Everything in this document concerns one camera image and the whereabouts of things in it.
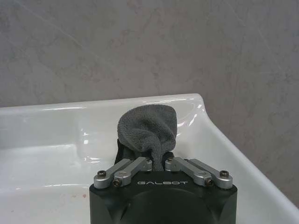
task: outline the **gray towel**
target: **gray towel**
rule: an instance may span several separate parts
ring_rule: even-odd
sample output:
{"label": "gray towel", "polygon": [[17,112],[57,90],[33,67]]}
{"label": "gray towel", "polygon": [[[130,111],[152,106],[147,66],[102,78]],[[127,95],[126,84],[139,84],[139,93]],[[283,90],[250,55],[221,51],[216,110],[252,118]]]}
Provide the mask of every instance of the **gray towel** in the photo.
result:
{"label": "gray towel", "polygon": [[137,152],[151,152],[153,170],[163,170],[162,156],[174,149],[177,114],[171,106],[144,105],[126,112],[117,126],[121,144]]}

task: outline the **gray marble wall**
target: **gray marble wall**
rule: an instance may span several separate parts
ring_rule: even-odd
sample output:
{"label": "gray marble wall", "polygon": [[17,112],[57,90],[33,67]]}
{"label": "gray marble wall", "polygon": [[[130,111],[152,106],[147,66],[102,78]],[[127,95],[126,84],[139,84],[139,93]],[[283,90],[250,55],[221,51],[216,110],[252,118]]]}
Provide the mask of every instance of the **gray marble wall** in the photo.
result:
{"label": "gray marble wall", "polygon": [[0,106],[197,92],[299,206],[298,0],[0,0]]}

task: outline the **white sink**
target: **white sink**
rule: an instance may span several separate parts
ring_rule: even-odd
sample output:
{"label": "white sink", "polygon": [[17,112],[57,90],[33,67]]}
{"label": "white sink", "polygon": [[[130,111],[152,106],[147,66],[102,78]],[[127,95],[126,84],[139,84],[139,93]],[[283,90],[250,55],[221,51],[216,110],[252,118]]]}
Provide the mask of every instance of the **white sink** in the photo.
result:
{"label": "white sink", "polygon": [[299,223],[298,209],[219,131],[198,94],[0,109],[0,222],[89,224],[88,188],[117,151],[127,110],[166,104],[178,114],[176,156],[230,172],[239,224]]}

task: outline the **gray microfiber cloth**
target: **gray microfiber cloth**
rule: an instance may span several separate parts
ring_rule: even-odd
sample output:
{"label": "gray microfiber cloth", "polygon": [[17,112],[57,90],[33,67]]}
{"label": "gray microfiber cloth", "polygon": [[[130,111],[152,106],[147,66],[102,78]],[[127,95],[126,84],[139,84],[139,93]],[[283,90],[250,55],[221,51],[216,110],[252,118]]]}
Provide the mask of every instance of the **gray microfiber cloth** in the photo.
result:
{"label": "gray microfiber cloth", "polygon": [[119,142],[130,150],[150,151],[153,170],[163,170],[162,156],[176,145],[176,111],[157,104],[136,107],[120,118],[117,134]]}

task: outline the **black screw head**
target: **black screw head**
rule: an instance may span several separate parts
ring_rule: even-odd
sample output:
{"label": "black screw head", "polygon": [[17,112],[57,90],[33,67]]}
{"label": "black screw head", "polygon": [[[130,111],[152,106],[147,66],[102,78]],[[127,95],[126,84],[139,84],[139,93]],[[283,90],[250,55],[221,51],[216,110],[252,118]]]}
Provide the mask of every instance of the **black screw head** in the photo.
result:
{"label": "black screw head", "polygon": [[212,186],[214,186],[214,181],[211,179],[205,180],[205,185],[207,187],[212,187]]}
{"label": "black screw head", "polygon": [[98,172],[98,176],[106,176],[106,171],[105,170],[100,170]]}
{"label": "black screw head", "polygon": [[228,178],[229,177],[229,172],[226,171],[226,170],[222,170],[220,171],[220,177],[225,177],[225,178]]}
{"label": "black screw head", "polygon": [[119,187],[121,186],[121,180],[115,179],[112,181],[113,186]]}

